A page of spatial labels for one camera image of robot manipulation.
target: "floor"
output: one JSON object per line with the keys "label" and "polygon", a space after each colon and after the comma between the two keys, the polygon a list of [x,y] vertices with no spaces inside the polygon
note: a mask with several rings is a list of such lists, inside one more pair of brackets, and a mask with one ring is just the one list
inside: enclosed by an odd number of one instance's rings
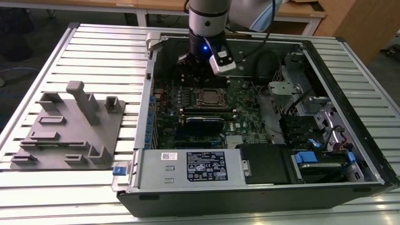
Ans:
{"label": "floor", "polygon": [[[70,22],[127,25],[135,24],[135,15],[125,16],[123,13],[57,11],[57,18],[50,18],[46,10],[33,9],[30,17],[35,31],[26,35],[27,42],[34,50],[30,59],[22,62],[9,62],[0,57],[0,70],[3,68],[30,67],[42,69],[47,58],[58,44]],[[187,28],[186,16],[150,16],[150,25],[158,27]],[[379,82],[400,105],[400,90],[397,79],[400,74],[400,62],[381,53],[370,65]],[[0,87],[0,131],[19,106],[25,94],[37,78],[35,71],[9,71],[0,74],[6,85]]]}

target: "warning label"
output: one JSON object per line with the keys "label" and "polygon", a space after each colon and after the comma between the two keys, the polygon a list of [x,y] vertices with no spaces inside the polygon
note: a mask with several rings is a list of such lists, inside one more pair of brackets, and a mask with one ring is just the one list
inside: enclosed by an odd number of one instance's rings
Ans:
{"label": "warning label", "polygon": [[218,181],[229,180],[226,154],[215,152],[187,152],[189,180]]}

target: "metal slotted surface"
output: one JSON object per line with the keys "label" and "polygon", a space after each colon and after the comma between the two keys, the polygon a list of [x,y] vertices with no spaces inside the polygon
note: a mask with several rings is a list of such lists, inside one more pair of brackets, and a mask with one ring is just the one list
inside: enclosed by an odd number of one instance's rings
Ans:
{"label": "metal slotted surface", "polygon": [[[0,224],[397,224],[400,221],[400,189],[378,197],[354,200],[331,210],[235,214],[207,217],[135,218],[119,203],[111,190],[111,171],[9,172],[11,157],[19,151],[21,140],[30,132],[42,106],[35,103],[43,91],[62,91],[70,80],[86,82],[85,90],[97,99],[118,96],[129,105],[123,118],[115,162],[131,160],[134,136],[141,109],[142,86],[147,58],[146,37],[153,31],[187,33],[182,29],[134,28],[82,24],[66,33],[62,43],[43,69],[33,99],[21,106],[6,129],[6,144],[0,151]],[[399,108],[387,98],[375,78],[358,62],[346,44],[330,37],[274,35],[282,39],[311,40],[354,105],[375,141],[400,174]],[[129,177],[119,179],[129,183]]]}

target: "metal bracket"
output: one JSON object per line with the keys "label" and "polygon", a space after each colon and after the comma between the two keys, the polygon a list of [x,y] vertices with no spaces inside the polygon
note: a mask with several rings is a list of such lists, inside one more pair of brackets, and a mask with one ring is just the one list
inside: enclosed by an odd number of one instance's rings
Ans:
{"label": "metal bracket", "polygon": [[163,41],[162,39],[162,33],[159,32],[151,32],[147,35],[146,38],[146,47],[149,49],[149,51],[153,51],[155,48],[155,45],[159,44]]}
{"label": "metal bracket", "polygon": [[251,177],[251,165],[249,160],[242,161],[243,174],[246,177]]}

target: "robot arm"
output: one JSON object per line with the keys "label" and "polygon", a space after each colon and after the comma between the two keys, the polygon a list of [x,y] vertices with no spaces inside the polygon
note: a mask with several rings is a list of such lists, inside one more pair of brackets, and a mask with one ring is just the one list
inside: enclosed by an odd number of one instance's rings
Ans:
{"label": "robot arm", "polygon": [[[275,10],[282,0],[277,1]],[[190,0],[190,53],[201,64],[209,62],[217,75],[237,68],[226,40],[227,19],[255,31],[271,23],[273,0]]]}

